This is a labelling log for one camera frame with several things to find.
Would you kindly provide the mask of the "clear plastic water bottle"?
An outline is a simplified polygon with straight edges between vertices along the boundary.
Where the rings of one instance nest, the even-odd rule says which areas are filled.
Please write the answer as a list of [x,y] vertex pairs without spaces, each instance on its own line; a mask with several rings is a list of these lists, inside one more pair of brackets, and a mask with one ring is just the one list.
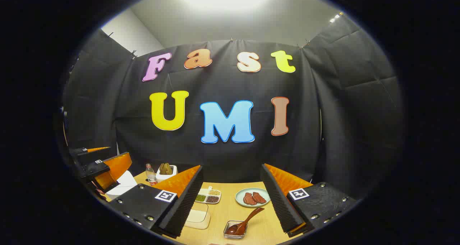
[[145,169],[145,174],[146,174],[146,178],[149,182],[149,184],[151,186],[154,186],[158,183],[157,181],[157,178],[156,178],[156,172],[154,171],[154,169],[152,168],[151,164],[147,163],[145,165],[146,169]]

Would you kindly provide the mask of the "clear rice container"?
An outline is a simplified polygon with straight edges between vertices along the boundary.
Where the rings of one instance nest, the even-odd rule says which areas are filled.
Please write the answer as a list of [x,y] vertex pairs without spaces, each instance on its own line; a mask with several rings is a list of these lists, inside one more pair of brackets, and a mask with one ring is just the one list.
[[210,218],[211,213],[208,204],[194,202],[184,226],[194,229],[206,229],[209,226]]

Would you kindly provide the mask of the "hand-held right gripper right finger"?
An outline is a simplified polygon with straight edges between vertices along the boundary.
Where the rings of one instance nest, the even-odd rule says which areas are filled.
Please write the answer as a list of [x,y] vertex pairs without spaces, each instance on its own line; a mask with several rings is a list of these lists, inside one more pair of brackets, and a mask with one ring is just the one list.
[[328,225],[358,202],[327,182],[312,184],[266,163],[262,165],[260,178],[281,228],[289,237]]

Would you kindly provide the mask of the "pale green plate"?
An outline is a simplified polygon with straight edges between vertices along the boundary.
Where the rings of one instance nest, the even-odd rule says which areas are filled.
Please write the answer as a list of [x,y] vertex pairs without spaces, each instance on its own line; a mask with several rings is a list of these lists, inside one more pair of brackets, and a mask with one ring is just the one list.
[[[246,204],[244,204],[244,202],[243,202],[244,194],[246,192],[253,193],[253,191],[258,192],[261,196],[263,196],[266,199],[267,202],[265,204],[256,204],[256,205],[246,205]],[[270,202],[271,199],[269,197],[268,191],[266,191],[265,189],[262,189],[262,188],[245,188],[243,190],[238,191],[238,193],[235,195],[235,200],[241,206],[245,206],[245,207],[248,207],[248,208],[256,208],[256,207],[265,206],[266,204],[268,204]]]

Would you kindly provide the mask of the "white rice cooker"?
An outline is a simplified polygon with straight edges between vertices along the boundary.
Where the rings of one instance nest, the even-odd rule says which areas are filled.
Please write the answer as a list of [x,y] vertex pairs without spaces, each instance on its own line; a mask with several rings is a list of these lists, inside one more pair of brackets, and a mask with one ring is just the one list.
[[116,199],[118,196],[126,193],[138,184],[131,172],[128,170],[120,176],[117,181],[119,185],[105,193],[105,197],[108,201]]

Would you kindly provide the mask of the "white toaster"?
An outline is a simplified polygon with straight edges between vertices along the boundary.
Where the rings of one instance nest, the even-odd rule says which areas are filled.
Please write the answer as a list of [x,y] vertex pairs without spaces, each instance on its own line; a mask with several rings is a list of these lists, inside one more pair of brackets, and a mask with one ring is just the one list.
[[175,175],[178,174],[178,170],[177,170],[177,166],[176,165],[171,165],[170,166],[171,169],[172,169],[172,173],[171,174],[166,174],[166,175],[163,175],[160,173],[160,168],[158,168],[158,170],[156,171],[156,179],[157,179],[157,182],[160,183],[166,179],[169,179]]

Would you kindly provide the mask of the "white divided bean dish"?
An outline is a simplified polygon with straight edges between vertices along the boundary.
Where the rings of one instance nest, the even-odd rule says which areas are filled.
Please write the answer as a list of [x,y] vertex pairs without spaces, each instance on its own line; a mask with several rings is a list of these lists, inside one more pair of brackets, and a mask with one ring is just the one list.
[[222,191],[213,189],[212,186],[208,188],[201,188],[195,198],[195,202],[205,204],[217,204],[220,202]]

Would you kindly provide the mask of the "small clear chopstick holder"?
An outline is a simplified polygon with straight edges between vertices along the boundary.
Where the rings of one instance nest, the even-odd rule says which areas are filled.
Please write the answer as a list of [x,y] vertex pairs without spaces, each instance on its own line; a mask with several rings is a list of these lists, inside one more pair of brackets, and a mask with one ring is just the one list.
[[233,225],[237,225],[239,223],[242,223],[243,221],[228,221],[226,223],[226,226],[224,228],[224,231],[223,231],[223,236],[226,238],[226,239],[229,239],[229,240],[241,240],[243,239],[245,236],[246,236],[246,233],[247,233],[247,230],[248,230],[248,226],[249,224],[246,225],[246,227],[244,228],[244,232],[241,234],[241,235],[235,235],[235,234],[230,234],[228,232],[228,229],[230,227],[232,227]]

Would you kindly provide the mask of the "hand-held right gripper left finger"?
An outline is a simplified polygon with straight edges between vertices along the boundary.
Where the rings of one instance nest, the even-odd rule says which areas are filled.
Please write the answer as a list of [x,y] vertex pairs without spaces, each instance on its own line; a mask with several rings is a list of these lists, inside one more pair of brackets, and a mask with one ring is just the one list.
[[109,204],[135,225],[177,238],[203,183],[203,167],[194,166],[154,186],[137,184]]

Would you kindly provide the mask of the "black backdrop cloth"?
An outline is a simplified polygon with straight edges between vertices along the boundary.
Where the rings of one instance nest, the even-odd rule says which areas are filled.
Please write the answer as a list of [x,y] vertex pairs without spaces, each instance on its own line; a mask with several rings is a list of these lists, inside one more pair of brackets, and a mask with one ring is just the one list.
[[65,86],[71,148],[146,163],[202,165],[207,182],[256,182],[263,163],[361,199],[404,143],[396,70],[343,16],[309,45],[218,40],[133,58],[105,33]]

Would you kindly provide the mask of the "brown wooden spoon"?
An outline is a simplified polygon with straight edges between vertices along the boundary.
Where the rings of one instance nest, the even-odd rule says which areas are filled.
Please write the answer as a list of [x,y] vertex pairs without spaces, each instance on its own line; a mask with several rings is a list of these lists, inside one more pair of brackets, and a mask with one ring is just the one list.
[[254,209],[242,223],[233,225],[232,227],[228,229],[228,232],[230,234],[241,235],[244,232],[244,228],[246,227],[248,222],[263,210],[264,208],[260,208],[260,207]]

